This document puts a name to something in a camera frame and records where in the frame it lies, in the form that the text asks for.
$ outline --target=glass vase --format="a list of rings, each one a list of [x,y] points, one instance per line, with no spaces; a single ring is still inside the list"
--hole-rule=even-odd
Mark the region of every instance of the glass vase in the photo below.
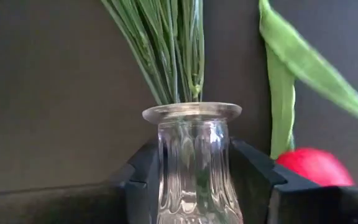
[[[143,117],[158,125],[158,224],[242,224],[229,173],[228,103],[156,106]]]

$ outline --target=black holder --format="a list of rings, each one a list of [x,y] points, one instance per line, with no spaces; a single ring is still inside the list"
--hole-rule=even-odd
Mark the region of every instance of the black holder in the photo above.
[[[0,224],[154,224],[157,148],[145,144],[102,183],[0,192]],[[358,223],[358,187],[320,187],[236,139],[229,159],[244,223]]]

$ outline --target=dark gray wall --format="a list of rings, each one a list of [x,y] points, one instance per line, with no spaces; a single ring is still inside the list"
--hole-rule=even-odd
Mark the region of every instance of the dark gray wall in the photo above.
[[[358,89],[358,1],[274,0]],[[256,0],[208,0],[205,100],[243,106],[231,133],[269,151]],[[334,152],[358,182],[358,122],[297,84],[299,145]],[[155,127],[131,52],[98,0],[0,0],[0,190],[105,179]]]

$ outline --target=vase rim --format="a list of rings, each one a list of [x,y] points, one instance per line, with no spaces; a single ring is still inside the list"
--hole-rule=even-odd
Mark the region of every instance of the vase rim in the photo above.
[[[152,124],[179,120],[184,117],[233,120],[241,114],[242,108],[232,103],[192,102],[154,106],[143,111],[142,116]]]

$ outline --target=grass bundle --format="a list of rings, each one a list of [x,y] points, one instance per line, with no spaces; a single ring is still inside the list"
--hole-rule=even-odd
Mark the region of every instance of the grass bundle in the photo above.
[[[203,0],[101,0],[159,105],[201,101]]]

